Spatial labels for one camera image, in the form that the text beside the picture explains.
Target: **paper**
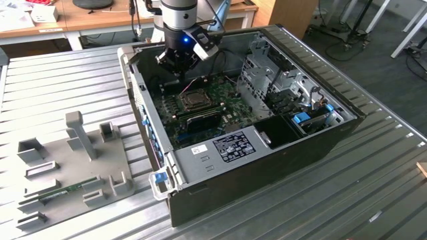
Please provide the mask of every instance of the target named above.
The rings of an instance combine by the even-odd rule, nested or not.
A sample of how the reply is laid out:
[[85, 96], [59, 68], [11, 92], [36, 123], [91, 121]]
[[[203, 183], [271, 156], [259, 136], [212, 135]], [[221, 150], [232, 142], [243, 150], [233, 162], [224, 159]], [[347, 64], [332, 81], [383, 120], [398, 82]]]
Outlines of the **paper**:
[[0, 6], [0, 32], [35, 26], [28, 12]]
[[35, 3], [25, 0], [0, 0], [0, 7], [8, 7], [21, 11], [31, 11]]

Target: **corrugated metal surface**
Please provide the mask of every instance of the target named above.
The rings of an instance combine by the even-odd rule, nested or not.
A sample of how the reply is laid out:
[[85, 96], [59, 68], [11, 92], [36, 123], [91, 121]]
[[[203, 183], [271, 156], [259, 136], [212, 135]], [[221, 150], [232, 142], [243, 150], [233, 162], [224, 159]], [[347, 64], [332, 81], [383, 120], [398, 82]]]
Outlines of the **corrugated metal surface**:
[[45, 142], [64, 137], [57, 132], [63, 112], [80, 109], [89, 122], [87, 131], [101, 121], [120, 125], [137, 193], [29, 239], [427, 238], [427, 184], [415, 165], [427, 161], [426, 139], [295, 38], [278, 27], [268, 30], [368, 114], [328, 156], [219, 211], [172, 228], [167, 205], [153, 199], [148, 185], [151, 167], [112, 57], [115, 48], [13, 59], [1, 79], [7, 100], [0, 116], [1, 234], [9, 233], [8, 238], [20, 234], [11, 220], [19, 189], [8, 143], [20, 135], [43, 134]]

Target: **desk leg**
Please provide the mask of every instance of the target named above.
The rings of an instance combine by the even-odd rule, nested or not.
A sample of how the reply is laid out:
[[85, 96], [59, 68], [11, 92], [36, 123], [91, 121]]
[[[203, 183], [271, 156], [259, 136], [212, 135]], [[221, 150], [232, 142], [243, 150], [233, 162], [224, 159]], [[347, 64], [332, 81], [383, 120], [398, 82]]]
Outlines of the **desk leg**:
[[351, 3], [348, 5], [348, 8], [346, 10], [346, 13], [344, 15], [342, 16], [342, 19], [339, 20], [340, 23], [346, 23], [347, 22], [347, 19], [350, 17], [350, 14], [352, 13], [354, 11], [354, 8], [356, 6], [356, 3], [358, 3], [358, 0], [351, 0]]
[[331, 18], [332, 18], [332, 15], [334, 15], [335, 11], [336, 11], [336, 7], [339, 6], [339, 3], [340, 3], [340, 0], [334, 0], [331, 11], [327, 13], [327, 17], [326, 17], [326, 20], [324, 20], [324, 24], [326, 25], [328, 25], [328, 23], [331, 21]]
[[386, 0], [384, 3], [382, 4], [379, 10], [378, 10], [378, 13], [371, 21], [371, 23], [368, 24], [367, 26], [367, 29], [366, 29], [366, 33], [368, 34], [372, 29], [375, 28], [376, 24], [379, 23], [379, 20], [383, 16], [383, 13], [386, 12], [386, 8], [387, 8], [387, 5], [390, 4], [390, 0]]
[[412, 17], [411, 21], [408, 22], [408, 24], [406, 25], [406, 28], [403, 29], [403, 32], [407, 32], [410, 30], [410, 28], [412, 27], [416, 19], [419, 19], [420, 15], [423, 14], [424, 10], [427, 8], [427, 2], [424, 3], [424, 5], [420, 7], [418, 13], [415, 14], [415, 16]]
[[80, 32], [79, 31], [67, 31], [64, 32], [65, 38], [68, 39], [71, 49], [73, 51], [83, 50], [81, 42], [80, 42]]
[[391, 57], [395, 58], [399, 53], [402, 52], [403, 48], [408, 45], [408, 42], [411, 41], [414, 35], [416, 34], [416, 32], [420, 30], [420, 28], [423, 27], [424, 23], [427, 21], [427, 12], [424, 13], [422, 19], [419, 20], [419, 22], [416, 23], [412, 31], [408, 33], [408, 35], [406, 36], [404, 40], [402, 41], [400, 45], [398, 46], [398, 48], [395, 49], [394, 53], [391, 54]]
[[255, 11], [247, 11], [244, 18], [243, 18], [243, 23], [241, 23], [241, 28], [248, 29], [252, 27], [252, 22], [253, 22], [253, 16], [255, 16]]

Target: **green circuit board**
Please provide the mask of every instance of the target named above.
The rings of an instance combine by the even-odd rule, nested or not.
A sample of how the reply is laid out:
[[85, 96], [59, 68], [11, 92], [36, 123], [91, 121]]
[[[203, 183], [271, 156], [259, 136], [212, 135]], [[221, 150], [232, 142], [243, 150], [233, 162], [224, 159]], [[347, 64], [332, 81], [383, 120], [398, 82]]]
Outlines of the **green circuit board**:
[[[189, 99], [191, 94], [197, 94], [193, 101]], [[221, 76], [215, 77], [203, 88], [185, 91], [181, 94], [153, 97], [152, 101], [175, 149], [219, 137], [257, 121], [249, 106], [239, 96], [235, 83]], [[220, 114], [219, 125], [188, 134], [188, 119], [209, 113]]]

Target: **gray carpet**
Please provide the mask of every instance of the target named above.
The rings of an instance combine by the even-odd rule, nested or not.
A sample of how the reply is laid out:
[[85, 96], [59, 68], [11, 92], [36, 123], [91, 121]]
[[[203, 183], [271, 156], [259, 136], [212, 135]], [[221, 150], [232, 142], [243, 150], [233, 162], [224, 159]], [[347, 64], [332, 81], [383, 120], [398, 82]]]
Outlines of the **gray carpet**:
[[[344, 8], [346, 3], [347, 1], [342, 1], [331, 22], [338, 21], [340, 9]], [[320, 4], [322, 8], [331, 9], [332, 0], [320, 0]], [[350, 19], [358, 17], [363, 5], [364, 1], [359, 1]], [[378, 9], [376, 6], [371, 6], [360, 29], [366, 30]], [[352, 60], [344, 62], [336, 61], [326, 55], [326, 48], [339, 41], [336, 38], [314, 32], [304, 36], [303, 41], [426, 136], [427, 81], [419, 79], [407, 69], [407, 54], [404, 52], [395, 59], [390, 57], [406, 37], [402, 30], [408, 22], [407, 19], [387, 11], [370, 35], [371, 42], [367, 48]], [[420, 41], [426, 36], [427, 32], [422, 30], [414, 40]], [[335, 58], [344, 59], [359, 49], [360, 45], [344, 52], [342, 45], [338, 45], [328, 52]], [[412, 59], [408, 64], [419, 75], [424, 74]]]

